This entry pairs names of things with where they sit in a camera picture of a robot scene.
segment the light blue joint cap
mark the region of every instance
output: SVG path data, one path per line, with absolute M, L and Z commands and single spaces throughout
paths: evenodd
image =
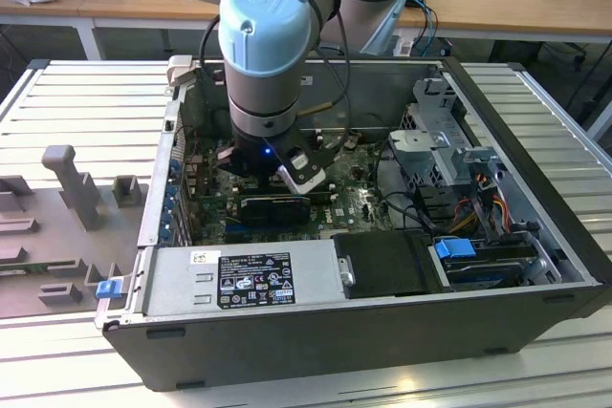
M 389 10 L 385 19 L 361 49 L 362 53 L 383 54 L 386 51 L 391 41 L 391 37 L 393 36 L 393 32 L 395 31 L 395 27 L 398 24 L 398 20 L 400 19 L 400 15 L 402 11 L 404 11 L 405 1 L 406 0 L 395 1 L 395 4 L 393 4 L 393 7 Z
M 219 45 L 241 74 L 267 77 L 293 67 L 311 34 L 308 0 L 221 0 Z

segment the yellow wire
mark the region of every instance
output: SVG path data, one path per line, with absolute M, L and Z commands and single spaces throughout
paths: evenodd
M 498 200 L 493 200 L 493 203 L 501 207 L 501 227 L 504 228 L 506 226 L 506 206 Z
M 455 227 L 451 228 L 449 233 L 454 233 L 455 231 L 463 228 L 466 225 L 469 225 L 471 222 L 473 222 L 475 219 L 477 218 L 476 213 L 472 212 L 469 217 L 464 220 L 463 222 L 460 222 L 459 224 L 457 224 Z

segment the red wire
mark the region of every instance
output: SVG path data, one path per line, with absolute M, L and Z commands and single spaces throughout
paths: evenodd
M 454 217 L 454 219 L 452 219 L 453 222 L 456 222 L 456 220 L 457 220 L 457 213 L 459 212 L 459 209 L 464 204 L 468 204 L 468 203 L 471 203 L 471 201 L 468 198 L 464 198 L 463 200 L 460 200 L 459 203 L 457 203 L 457 205 L 455 206 L 455 217 Z

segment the black plastic cover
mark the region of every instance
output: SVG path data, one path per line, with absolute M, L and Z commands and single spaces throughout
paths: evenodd
M 350 260 L 356 283 L 351 299 L 438 293 L 442 285 L 424 240 L 410 231 L 339 234 L 339 258 Z

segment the white table frame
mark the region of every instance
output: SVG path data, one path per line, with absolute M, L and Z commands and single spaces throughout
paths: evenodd
M 112 18 L 91 16 L 62 16 L 41 14 L 0 14 L 0 24 L 26 26 L 64 26 L 76 29 L 81 45 L 89 60 L 105 59 L 105 52 L 97 36 L 96 29 L 126 28 L 126 29 L 158 29 L 158 30 L 190 30 L 203 31 L 209 21 L 197 19 L 149 19 L 149 18 Z M 399 28 L 399 36 L 395 55 L 408 55 L 411 44 L 421 28 Z M 572 34 L 555 32 L 511 32 L 511 31 L 471 31 L 459 29 L 440 29 L 437 35 L 444 38 L 474 38 L 484 40 L 525 40 L 533 42 L 578 42 L 607 43 L 612 39 L 609 35 Z M 162 34 L 164 48 L 169 48 L 167 33 Z M 598 140 L 612 125 L 612 102 L 604 110 L 593 126 L 589 135 Z

